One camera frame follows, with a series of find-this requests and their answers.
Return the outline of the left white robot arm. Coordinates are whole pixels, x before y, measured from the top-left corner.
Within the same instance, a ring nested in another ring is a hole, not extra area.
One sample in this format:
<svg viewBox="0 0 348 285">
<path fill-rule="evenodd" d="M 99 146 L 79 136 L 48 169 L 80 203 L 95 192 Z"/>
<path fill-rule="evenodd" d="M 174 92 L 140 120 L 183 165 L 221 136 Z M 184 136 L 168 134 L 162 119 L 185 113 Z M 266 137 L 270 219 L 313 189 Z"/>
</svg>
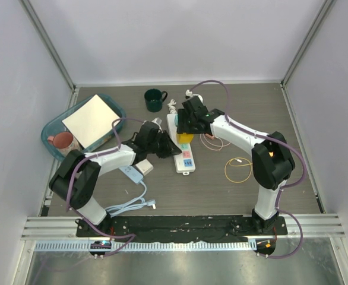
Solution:
<svg viewBox="0 0 348 285">
<path fill-rule="evenodd" d="M 50 180 L 49 189 L 88 220 L 96 236 L 103 237 L 110 231 L 110 214 L 93 198 L 98 177 L 120 167 L 133 166 L 149 154 L 165 159 L 181 153 L 167 131 L 146 121 L 131 139 L 114 148 L 95 153 L 70 151 Z"/>
</svg>

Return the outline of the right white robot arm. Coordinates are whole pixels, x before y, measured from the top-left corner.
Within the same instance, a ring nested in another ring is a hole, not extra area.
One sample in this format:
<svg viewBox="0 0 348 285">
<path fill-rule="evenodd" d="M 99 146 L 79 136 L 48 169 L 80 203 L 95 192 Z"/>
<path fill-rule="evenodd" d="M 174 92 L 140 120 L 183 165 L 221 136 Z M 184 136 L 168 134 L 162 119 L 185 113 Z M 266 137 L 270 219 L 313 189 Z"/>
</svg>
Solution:
<svg viewBox="0 0 348 285">
<path fill-rule="evenodd" d="M 279 216 L 277 196 L 295 168 L 284 136 L 279 132 L 254 131 L 221 110 L 208 110 L 198 96 L 187 97 L 182 106 L 178 109 L 178 134 L 212 135 L 251 156 L 251 169 L 259 184 L 257 203 L 251 214 L 252 227 L 258 234 L 268 233 Z"/>
</svg>

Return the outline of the white power strip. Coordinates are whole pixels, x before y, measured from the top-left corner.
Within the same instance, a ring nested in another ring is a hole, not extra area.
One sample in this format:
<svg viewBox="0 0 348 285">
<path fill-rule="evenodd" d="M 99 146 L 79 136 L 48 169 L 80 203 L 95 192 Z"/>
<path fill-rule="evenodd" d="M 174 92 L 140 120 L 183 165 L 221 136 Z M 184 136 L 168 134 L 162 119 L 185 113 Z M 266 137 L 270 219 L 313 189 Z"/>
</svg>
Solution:
<svg viewBox="0 0 348 285">
<path fill-rule="evenodd" d="M 195 162 L 190 143 L 178 143 L 176 138 L 177 126 L 175 125 L 176 114 L 167 114 L 167 127 L 171 140 L 181 150 L 181 154 L 173 156 L 176 172 L 188 176 L 195 171 Z"/>
</svg>

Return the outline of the yellow cube socket adapter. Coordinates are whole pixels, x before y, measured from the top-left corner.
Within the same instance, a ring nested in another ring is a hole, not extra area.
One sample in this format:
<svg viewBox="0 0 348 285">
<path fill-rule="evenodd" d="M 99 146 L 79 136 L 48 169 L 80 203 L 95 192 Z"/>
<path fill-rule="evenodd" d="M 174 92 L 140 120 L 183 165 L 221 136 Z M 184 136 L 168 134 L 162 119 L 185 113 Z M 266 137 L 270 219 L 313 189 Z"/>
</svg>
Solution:
<svg viewBox="0 0 348 285">
<path fill-rule="evenodd" d="M 179 144 L 190 144 L 193 138 L 193 134 L 176 134 L 176 139 Z"/>
</svg>

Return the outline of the white usb charger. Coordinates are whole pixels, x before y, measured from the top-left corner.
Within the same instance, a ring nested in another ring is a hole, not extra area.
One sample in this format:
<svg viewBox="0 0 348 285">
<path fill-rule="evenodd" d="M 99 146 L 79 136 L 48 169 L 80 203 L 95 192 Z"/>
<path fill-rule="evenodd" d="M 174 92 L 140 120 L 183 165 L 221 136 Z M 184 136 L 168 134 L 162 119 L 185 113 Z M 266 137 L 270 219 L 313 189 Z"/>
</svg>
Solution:
<svg viewBox="0 0 348 285">
<path fill-rule="evenodd" d="M 148 175 L 154 169 L 153 165 L 147 159 L 140 161 L 135 167 L 143 176 Z"/>
</svg>

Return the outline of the pink charger plug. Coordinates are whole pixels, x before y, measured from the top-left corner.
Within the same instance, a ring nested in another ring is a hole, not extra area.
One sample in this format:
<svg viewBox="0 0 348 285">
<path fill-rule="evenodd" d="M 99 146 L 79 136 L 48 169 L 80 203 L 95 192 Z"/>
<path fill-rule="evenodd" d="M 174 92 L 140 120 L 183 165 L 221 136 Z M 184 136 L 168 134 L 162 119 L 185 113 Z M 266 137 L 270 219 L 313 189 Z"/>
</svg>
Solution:
<svg viewBox="0 0 348 285">
<path fill-rule="evenodd" d="M 215 139 L 215 136 L 209 135 L 209 134 L 205 134 L 205 137 L 207 137 L 207 138 L 209 138 L 209 139 L 211 139 L 211 140 Z"/>
</svg>

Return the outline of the light blue power strip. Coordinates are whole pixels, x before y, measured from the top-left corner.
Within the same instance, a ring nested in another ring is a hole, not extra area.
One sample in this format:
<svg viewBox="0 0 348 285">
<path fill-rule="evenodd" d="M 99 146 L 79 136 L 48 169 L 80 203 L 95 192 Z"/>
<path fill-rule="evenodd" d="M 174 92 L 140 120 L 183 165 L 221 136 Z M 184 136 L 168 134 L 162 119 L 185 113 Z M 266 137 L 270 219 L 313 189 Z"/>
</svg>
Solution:
<svg viewBox="0 0 348 285">
<path fill-rule="evenodd" d="M 144 179 L 144 176 L 133 166 L 123 166 L 119 170 L 135 184 L 139 184 Z"/>
</svg>

